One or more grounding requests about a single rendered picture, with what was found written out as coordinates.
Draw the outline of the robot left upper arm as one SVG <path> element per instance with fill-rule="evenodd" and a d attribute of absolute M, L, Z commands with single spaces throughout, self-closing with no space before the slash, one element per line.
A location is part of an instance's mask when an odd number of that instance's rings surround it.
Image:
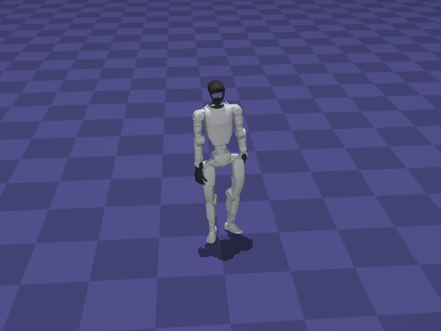
<path fill-rule="evenodd" d="M 246 136 L 246 131 L 243 128 L 243 111 L 238 104 L 230 104 L 234 114 L 234 124 L 236 126 L 235 136 L 242 138 Z"/>

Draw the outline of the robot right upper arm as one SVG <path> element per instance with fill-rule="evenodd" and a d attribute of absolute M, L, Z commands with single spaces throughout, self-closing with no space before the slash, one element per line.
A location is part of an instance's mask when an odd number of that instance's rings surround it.
<path fill-rule="evenodd" d="M 203 122 L 201 122 L 205 118 L 205 109 L 196 110 L 193 113 L 193 131 L 194 137 L 197 138 L 198 144 L 202 145 L 205 142 L 204 136 L 201 135 Z"/>

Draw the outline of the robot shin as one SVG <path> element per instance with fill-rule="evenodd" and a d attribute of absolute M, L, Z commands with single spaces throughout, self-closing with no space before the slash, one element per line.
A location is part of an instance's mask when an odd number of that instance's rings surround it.
<path fill-rule="evenodd" d="M 216 205 L 206 203 L 206 214 L 209 221 L 209 231 L 211 232 L 212 228 L 215 231 Z"/>
<path fill-rule="evenodd" d="M 238 211 L 240 196 L 238 195 L 234 200 L 226 199 L 226 209 L 227 209 L 227 224 L 231 225 L 234 223 L 236 213 Z"/>

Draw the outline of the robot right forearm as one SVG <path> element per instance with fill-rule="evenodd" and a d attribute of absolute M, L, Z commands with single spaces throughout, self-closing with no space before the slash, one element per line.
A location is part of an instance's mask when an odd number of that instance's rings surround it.
<path fill-rule="evenodd" d="M 203 163 L 203 147 L 200 145 L 197 145 L 198 141 L 197 138 L 194 137 L 194 166 L 199 168 L 199 163 Z"/>

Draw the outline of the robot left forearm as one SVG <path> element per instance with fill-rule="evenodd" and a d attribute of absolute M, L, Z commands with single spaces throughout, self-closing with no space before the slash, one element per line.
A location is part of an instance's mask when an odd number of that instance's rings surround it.
<path fill-rule="evenodd" d="M 240 157 L 242 157 L 242 154 L 247 154 L 247 144 L 246 144 L 246 136 L 242 138 L 237 138 L 238 141 L 238 147 L 240 151 Z"/>

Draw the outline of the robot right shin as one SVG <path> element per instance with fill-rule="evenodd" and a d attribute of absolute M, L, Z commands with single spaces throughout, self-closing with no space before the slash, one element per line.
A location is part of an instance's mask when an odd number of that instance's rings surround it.
<path fill-rule="evenodd" d="M 212 228 L 215 231 L 216 205 L 206 203 L 206 214 L 209 221 L 209 231 L 211 232 Z"/>

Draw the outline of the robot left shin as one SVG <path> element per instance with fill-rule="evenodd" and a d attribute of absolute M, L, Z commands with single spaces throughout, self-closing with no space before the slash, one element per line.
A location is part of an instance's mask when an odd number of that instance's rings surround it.
<path fill-rule="evenodd" d="M 234 200 L 226 199 L 226 209 L 227 209 L 227 224 L 231 225 L 234 223 L 236 213 L 238 211 L 240 196 L 238 195 Z"/>

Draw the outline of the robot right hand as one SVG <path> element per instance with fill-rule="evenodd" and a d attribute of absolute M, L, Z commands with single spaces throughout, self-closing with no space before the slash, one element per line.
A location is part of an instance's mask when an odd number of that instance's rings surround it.
<path fill-rule="evenodd" d="M 200 162 L 199 163 L 199 168 L 195 167 L 196 171 L 195 171 L 195 181 L 197 181 L 199 184 L 201 185 L 205 185 L 203 183 L 203 179 L 207 182 L 207 179 L 203 176 L 203 163 Z"/>

